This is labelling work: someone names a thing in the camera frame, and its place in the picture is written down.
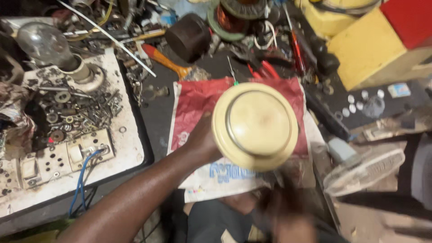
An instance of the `white rod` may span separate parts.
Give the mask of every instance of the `white rod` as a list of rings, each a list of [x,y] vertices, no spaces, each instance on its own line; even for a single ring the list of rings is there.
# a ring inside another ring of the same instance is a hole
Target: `white rod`
[[[106,35],[108,38],[110,38],[112,41],[114,41],[114,43],[116,45],[118,45],[120,48],[122,48],[123,51],[125,51],[126,53],[128,53],[135,61],[137,61],[137,63],[139,63],[149,73],[151,73],[153,75],[153,77],[156,77],[156,74],[148,66],[146,66],[143,62],[141,62],[141,60],[139,58],[137,58],[131,51],[129,51],[126,47],[124,47],[124,45],[122,43],[120,43],[114,37],[112,37],[110,34],[108,34],[104,29],[102,29],[101,27],[99,27],[97,24],[95,24],[93,21],[91,21],[89,18],[87,18],[84,14],[78,12],[78,10],[74,9],[73,7],[65,4],[64,2],[62,2],[60,0],[57,0],[57,2],[59,2],[60,4],[62,4],[63,6],[65,6],[66,8],[70,9],[72,12],[74,12],[74,13],[78,14],[79,16],[83,17],[83,19],[87,20],[94,27],[98,28],[102,33],[104,33],[104,35]]]

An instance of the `pliers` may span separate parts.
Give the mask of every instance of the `pliers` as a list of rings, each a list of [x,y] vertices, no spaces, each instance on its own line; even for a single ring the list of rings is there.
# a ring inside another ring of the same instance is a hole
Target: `pliers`
[[[233,43],[237,50],[231,52],[240,60],[248,63],[249,70],[255,78],[280,78],[273,66],[267,61],[260,61],[254,53],[241,43]]]

